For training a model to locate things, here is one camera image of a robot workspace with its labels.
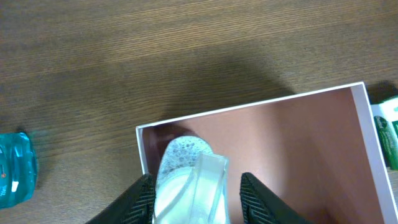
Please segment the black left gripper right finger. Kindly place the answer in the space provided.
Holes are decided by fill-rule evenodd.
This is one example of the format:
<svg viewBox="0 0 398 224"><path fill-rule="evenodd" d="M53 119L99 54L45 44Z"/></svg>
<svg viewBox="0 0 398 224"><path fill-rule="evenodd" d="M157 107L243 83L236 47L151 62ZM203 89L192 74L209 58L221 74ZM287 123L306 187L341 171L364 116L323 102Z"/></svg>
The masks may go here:
<svg viewBox="0 0 398 224"><path fill-rule="evenodd" d="M250 224L310 224L266 187L254 174L241 176L239 190L244 223Z"/></svg>

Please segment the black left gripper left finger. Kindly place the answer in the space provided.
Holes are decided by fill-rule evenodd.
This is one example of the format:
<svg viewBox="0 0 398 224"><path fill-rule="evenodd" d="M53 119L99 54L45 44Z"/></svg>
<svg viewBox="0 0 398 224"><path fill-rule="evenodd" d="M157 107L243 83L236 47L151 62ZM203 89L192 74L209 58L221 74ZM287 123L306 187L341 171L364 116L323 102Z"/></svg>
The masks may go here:
<svg viewBox="0 0 398 224"><path fill-rule="evenodd" d="M154 204L155 183L144 174L87 224L151 224Z"/></svg>

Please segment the clear foam soap pump bottle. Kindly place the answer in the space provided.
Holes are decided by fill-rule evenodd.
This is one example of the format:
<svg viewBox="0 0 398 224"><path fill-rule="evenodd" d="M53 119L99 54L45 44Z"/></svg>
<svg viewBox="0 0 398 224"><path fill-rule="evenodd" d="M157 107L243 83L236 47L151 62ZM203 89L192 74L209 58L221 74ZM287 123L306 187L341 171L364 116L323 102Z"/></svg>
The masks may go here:
<svg viewBox="0 0 398 224"><path fill-rule="evenodd" d="M228 168L229 159L202 138L170 141L157 174L153 222L229 223Z"/></svg>

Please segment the teal mouthwash bottle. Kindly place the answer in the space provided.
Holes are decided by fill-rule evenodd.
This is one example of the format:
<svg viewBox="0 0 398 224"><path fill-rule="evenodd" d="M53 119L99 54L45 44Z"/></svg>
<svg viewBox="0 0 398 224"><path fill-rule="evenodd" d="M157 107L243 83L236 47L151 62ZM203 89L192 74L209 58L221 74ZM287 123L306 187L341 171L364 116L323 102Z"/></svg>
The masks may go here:
<svg viewBox="0 0 398 224"><path fill-rule="evenodd" d="M1 134L1 208L32 198L37 181L37 157L25 132Z"/></svg>

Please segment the green soap bar pack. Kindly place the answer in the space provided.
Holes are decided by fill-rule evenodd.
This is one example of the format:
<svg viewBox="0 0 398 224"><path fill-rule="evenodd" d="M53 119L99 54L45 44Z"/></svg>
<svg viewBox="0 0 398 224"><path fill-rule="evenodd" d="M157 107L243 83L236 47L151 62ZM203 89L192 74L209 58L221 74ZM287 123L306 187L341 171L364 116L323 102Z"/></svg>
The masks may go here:
<svg viewBox="0 0 398 224"><path fill-rule="evenodd" d="M371 105L386 166L397 170L397 96Z"/></svg>

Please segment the white open cardboard box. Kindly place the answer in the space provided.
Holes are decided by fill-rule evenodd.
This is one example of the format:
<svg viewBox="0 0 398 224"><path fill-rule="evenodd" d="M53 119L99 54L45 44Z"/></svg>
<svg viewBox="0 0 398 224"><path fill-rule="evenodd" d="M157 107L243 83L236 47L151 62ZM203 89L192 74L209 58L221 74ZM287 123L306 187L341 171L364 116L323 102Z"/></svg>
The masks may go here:
<svg viewBox="0 0 398 224"><path fill-rule="evenodd" d="M183 134L204 139L229 159L232 223L243 222L244 172L314 223L397 222L362 82L140 125L143 173L157 174L167 144Z"/></svg>

